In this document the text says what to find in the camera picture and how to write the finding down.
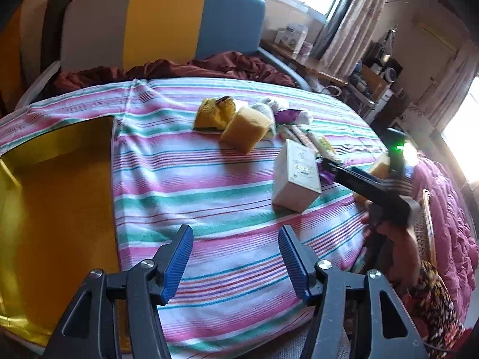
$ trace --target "pink blanket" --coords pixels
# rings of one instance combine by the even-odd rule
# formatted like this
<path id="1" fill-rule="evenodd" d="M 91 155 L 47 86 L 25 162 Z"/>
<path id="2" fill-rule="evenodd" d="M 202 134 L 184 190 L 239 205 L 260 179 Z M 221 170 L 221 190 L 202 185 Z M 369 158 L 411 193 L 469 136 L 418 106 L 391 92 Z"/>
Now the pink blanket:
<path id="1" fill-rule="evenodd" d="M 461 322 L 466 319 L 471 292 L 476 288 L 474 270 L 479 250 L 471 237 L 459 197 L 441 164 L 421 158 L 414 170 L 413 198 L 423 189 L 431 193 L 431 216 L 436 244 L 437 269 L 451 295 Z"/>

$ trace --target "wooden desk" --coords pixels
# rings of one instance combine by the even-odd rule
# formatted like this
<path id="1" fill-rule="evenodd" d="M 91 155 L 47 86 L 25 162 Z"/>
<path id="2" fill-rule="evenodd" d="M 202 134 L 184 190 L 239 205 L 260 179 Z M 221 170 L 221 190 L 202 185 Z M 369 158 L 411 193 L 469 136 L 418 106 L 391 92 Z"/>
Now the wooden desk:
<path id="1" fill-rule="evenodd" d="M 270 42 L 269 40 L 261 40 L 260 45 L 272 54 L 283 57 L 287 63 L 292 63 L 294 66 L 296 66 L 298 73 L 302 76 L 315 75 L 318 78 L 327 80 L 333 85 L 339 87 L 345 86 L 347 84 L 346 81 L 324 72 L 324 69 L 319 67 L 319 61 L 315 58 L 293 54 L 291 50 L 281 47 L 274 42 Z"/>

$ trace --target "screw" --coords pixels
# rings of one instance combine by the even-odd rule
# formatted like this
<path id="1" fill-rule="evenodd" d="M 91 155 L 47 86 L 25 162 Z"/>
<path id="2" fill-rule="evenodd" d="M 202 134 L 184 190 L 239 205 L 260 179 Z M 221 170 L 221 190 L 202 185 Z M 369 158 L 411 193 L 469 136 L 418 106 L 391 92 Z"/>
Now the screw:
<path id="1" fill-rule="evenodd" d="M 142 268 L 152 268 L 155 266 L 155 262 L 153 262 L 151 259 L 145 259 L 141 261 L 141 266 Z"/>
<path id="2" fill-rule="evenodd" d="M 90 278 L 99 278 L 101 277 L 103 274 L 103 270 L 99 269 L 99 268 L 95 268 L 95 270 L 92 270 L 90 271 L 90 273 L 88 274 L 88 276 Z"/>
<path id="3" fill-rule="evenodd" d="M 329 270 L 332 267 L 332 263 L 329 260 L 323 259 L 316 264 L 321 270 Z"/>
<path id="4" fill-rule="evenodd" d="M 371 270 L 369 272 L 369 276 L 371 277 L 371 279 L 379 278 L 381 275 L 382 275 L 381 272 L 377 270 Z"/>

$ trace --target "maroon blanket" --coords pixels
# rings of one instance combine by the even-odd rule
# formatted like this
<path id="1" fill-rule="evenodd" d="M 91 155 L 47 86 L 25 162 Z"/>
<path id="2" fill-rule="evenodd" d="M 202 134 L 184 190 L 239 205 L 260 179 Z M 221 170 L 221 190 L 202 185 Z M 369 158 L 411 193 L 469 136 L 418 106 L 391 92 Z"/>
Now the maroon blanket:
<path id="1" fill-rule="evenodd" d="M 204 61 L 196 59 L 186 64 L 176 64 L 166 59 L 148 62 L 128 71 L 117 67 L 95 67 L 79 73 L 63 72 L 53 83 L 54 94 L 73 92 L 83 87 L 104 83 L 130 81 L 132 79 L 212 77 L 235 78 L 275 85 L 294 87 L 293 80 L 285 73 L 261 61 L 258 57 L 230 51 L 217 54 Z"/>

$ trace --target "striped cloth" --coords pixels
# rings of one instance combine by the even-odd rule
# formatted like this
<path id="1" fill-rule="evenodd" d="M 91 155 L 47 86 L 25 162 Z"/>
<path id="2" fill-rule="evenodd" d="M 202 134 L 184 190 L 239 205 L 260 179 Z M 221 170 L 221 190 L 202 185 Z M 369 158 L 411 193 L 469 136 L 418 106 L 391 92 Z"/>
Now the striped cloth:
<path id="1" fill-rule="evenodd" d="M 0 121 L 0 154 L 63 125 L 116 116 L 114 206 L 123 269 L 150 258 L 181 224 L 195 234 L 176 297 L 160 308 L 173 358 L 232 358 L 311 318 L 296 298 L 277 232 L 341 268 L 362 245 L 351 192 L 324 187 L 303 214 L 271 205 L 273 161 L 282 142 L 261 141 L 245 156 L 192 130 L 203 98 L 231 95 L 250 105 L 281 96 L 309 109 L 346 165 L 367 167 L 384 146 L 348 106 L 326 95 L 250 81 L 176 78 L 95 86 L 32 104 Z"/>

